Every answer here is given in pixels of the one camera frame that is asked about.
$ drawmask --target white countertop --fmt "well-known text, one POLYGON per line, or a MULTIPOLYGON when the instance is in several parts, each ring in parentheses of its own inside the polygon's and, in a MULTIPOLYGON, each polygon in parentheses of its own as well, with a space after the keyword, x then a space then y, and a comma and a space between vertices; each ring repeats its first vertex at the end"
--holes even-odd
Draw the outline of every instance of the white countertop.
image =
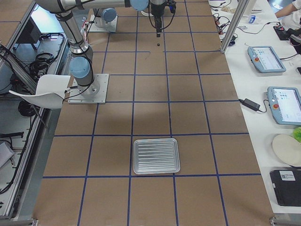
MULTIPOLYGON (((265 23, 278 21, 266 0, 258 0, 257 4, 262 8, 261 13, 255 14, 260 18, 260 24, 248 24, 245 17, 239 23, 239 26, 244 25, 248 28, 245 30, 247 32, 257 32, 265 23)), ((237 1, 232 1, 229 6, 235 8, 237 1)), ((233 17, 233 14, 220 10, 212 11, 212 14, 214 13, 226 16, 230 20, 233 17)), ((296 87, 301 91, 301 75, 296 70, 301 66, 300 55, 283 61, 286 67, 284 73, 260 73, 255 69, 248 56, 248 46, 272 46, 279 58, 289 57, 296 53, 289 41, 279 40, 273 29, 275 25, 275 23, 265 25, 263 30, 256 35, 236 29, 235 33, 238 35, 235 40, 236 44, 228 47, 225 52, 238 97, 240 99, 248 98, 260 104, 262 111, 264 111, 263 100, 267 99, 265 92, 269 86, 296 87)), ((267 113, 258 113, 242 105, 241 107, 274 213, 301 213, 301 207, 284 207, 277 204, 269 176, 272 170, 289 168, 289 165, 283 163, 274 154, 271 145, 273 138, 277 134, 291 135, 296 126, 276 124, 268 106, 267 113)))

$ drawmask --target power adapter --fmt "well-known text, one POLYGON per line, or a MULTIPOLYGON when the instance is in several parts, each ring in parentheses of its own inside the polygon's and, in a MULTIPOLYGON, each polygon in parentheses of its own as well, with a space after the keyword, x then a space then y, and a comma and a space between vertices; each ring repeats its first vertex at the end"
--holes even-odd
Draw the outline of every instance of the power adapter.
POLYGON ((252 100, 249 100, 247 98, 245 100, 239 99, 239 101, 241 102, 242 105, 252 109, 253 111, 258 111, 260 108, 259 104, 255 103, 252 100))

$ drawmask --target aluminum baking tray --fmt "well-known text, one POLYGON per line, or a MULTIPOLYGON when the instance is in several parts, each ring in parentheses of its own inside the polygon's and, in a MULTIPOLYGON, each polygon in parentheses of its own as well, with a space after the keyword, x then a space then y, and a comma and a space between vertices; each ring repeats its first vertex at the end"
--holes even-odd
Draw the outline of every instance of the aluminum baking tray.
POLYGON ((180 159, 176 139, 143 139, 134 142, 134 172, 136 174, 179 171, 180 159))

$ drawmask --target label sticker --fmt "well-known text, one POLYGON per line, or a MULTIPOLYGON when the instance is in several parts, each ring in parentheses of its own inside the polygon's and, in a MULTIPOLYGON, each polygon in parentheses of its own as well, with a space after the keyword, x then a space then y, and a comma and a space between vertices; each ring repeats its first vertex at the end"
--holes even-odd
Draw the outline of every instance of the label sticker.
POLYGON ((292 171, 279 171, 281 179, 287 181, 295 181, 295 177, 292 171))

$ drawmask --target metal mounting plate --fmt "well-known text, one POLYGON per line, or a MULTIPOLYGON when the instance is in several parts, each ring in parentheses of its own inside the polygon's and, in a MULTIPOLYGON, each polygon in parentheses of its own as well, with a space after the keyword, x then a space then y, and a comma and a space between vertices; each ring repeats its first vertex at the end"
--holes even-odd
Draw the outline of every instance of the metal mounting plate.
MULTIPOLYGON (((90 22, 94 21, 94 14, 91 15, 90 18, 90 22)), ((88 31, 89 32, 98 32, 98 33, 108 33, 108 32, 116 32, 116 28, 117 28, 117 19, 118 16, 115 17, 115 19, 108 23, 104 28, 100 28, 100 27, 96 27, 96 25, 94 23, 90 24, 88 27, 88 31)))
MULTIPOLYGON (((90 99, 84 97, 82 95, 78 95, 76 97, 71 97, 68 100, 69 104, 105 104, 105 100, 107 98, 107 90, 109 83, 109 74, 94 74, 95 79, 99 82, 100 90, 90 99)), ((74 80, 73 86, 77 86, 77 82, 74 80)), ((78 89, 72 89, 70 96, 74 96, 79 94, 78 89)))

